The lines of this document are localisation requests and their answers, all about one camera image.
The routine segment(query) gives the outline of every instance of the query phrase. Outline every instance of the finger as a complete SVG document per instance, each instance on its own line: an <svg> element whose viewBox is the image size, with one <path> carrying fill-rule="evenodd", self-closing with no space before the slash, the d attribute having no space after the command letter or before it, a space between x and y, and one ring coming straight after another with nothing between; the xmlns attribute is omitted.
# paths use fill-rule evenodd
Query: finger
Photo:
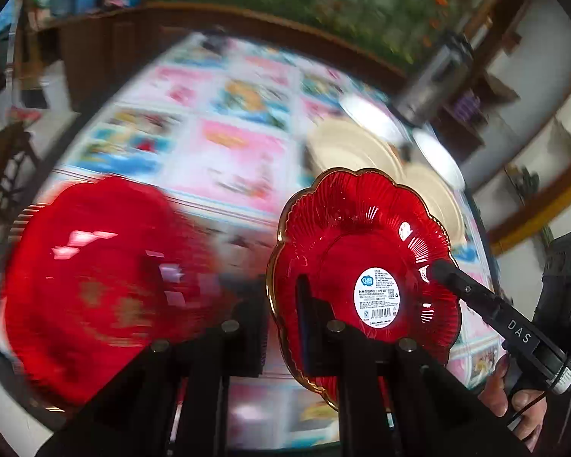
<svg viewBox="0 0 571 457"><path fill-rule="evenodd" d="M509 367L510 367L510 355L506 353L503 356L501 356L501 358L497 361L497 365L495 365L495 371L491 376L503 378L508 372Z"/></svg>
<svg viewBox="0 0 571 457"><path fill-rule="evenodd" d="M535 446L537 445L537 440L539 440L539 434L541 433L541 425L535 427L531 435L524 441L527 448L533 452Z"/></svg>
<svg viewBox="0 0 571 457"><path fill-rule="evenodd" d="M533 401L536 397L542 394L539 390L521 390L512 397L512 407L515 411L520 411L526 404ZM519 439L527 438L533 430L542 425L545 411L547 409L547 402L545 398L536 403L533 407L529 408L522 414L521 421L514 429L514 435Z"/></svg>
<svg viewBox="0 0 571 457"><path fill-rule="evenodd" d="M484 390L478 395L478 399L494 415L502 417L508 410L508 397L504 392L504 380L498 377L488 378Z"/></svg>
<svg viewBox="0 0 571 457"><path fill-rule="evenodd" d="M508 398L504 392L504 376L508 372L509 365L509 355L505 354L497 362L495 371L486 379L484 390L478 396L478 399L498 417L502 417L508 410Z"/></svg>

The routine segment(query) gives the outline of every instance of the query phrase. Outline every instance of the tablecloth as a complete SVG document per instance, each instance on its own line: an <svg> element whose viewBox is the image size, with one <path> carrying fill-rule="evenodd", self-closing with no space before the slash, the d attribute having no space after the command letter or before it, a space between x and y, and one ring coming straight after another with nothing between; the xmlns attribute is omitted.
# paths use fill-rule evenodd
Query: tablecloth
<svg viewBox="0 0 571 457"><path fill-rule="evenodd" d="M387 96L320 62L265 44L194 33L142 70L81 131L39 196L104 173L155 184L211 239L220 272L265 272L286 200L310 184L305 138L314 122L344 114L338 99ZM463 271L491 287L482 241L462 193ZM461 302L448 369L467 387L503 354L499 335ZM338 440L337 414L289 374L270 322L263 375L231 381L228 445L305 447Z"/></svg>

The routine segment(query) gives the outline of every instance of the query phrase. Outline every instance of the beige plate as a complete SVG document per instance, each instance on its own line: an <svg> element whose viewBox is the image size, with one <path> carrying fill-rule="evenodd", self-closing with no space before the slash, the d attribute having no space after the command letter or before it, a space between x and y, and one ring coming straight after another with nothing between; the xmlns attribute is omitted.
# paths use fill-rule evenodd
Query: beige plate
<svg viewBox="0 0 571 457"><path fill-rule="evenodd" d="M452 245L465 242L463 215L451 189L440 175L425 165L408 163L404 166L402 183L421 196L431 215L435 216L446 229Z"/></svg>
<svg viewBox="0 0 571 457"><path fill-rule="evenodd" d="M308 137L315 177L329 168L378 168L400 183L403 179L402 164L389 145L368 130L350 120L326 118Z"/></svg>

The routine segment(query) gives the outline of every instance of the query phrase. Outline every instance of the scalloped plate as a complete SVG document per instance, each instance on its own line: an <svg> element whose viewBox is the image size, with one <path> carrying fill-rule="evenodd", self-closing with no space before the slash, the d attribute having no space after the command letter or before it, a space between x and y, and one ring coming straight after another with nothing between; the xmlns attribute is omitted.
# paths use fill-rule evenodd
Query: scalloped plate
<svg viewBox="0 0 571 457"><path fill-rule="evenodd" d="M453 293L427 280L426 269L435 259L452 260L450 248L446 231L419 195L376 169L331 169L294 195L281 213L266 274L292 375L338 407L335 378L301 372L295 293L301 273L337 319L385 342L411 337L446 364L461 311Z"/></svg>
<svg viewBox="0 0 571 457"><path fill-rule="evenodd" d="M155 187L67 187L26 224L2 284L5 327L36 387L82 404L156 338L222 317L203 235Z"/></svg>

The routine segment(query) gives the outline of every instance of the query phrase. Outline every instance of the screw head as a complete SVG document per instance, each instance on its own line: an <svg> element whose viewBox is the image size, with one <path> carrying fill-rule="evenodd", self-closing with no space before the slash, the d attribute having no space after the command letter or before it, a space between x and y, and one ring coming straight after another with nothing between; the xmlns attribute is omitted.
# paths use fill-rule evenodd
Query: screw head
<svg viewBox="0 0 571 457"><path fill-rule="evenodd" d="M227 319L220 328L224 333L235 333L239 329L239 322L236 319Z"/></svg>
<svg viewBox="0 0 571 457"><path fill-rule="evenodd" d="M169 340L158 339L150 344L152 352L165 352L169 348Z"/></svg>
<svg viewBox="0 0 571 457"><path fill-rule="evenodd" d="M412 338L402 338L397 344L404 352L416 350L416 342Z"/></svg>
<svg viewBox="0 0 571 457"><path fill-rule="evenodd" d="M345 324L345 322L341 321L340 319L331 319L326 324L326 328L328 329L328 331L331 331L332 333L340 333L345 329L346 326L347 325Z"/></svg>

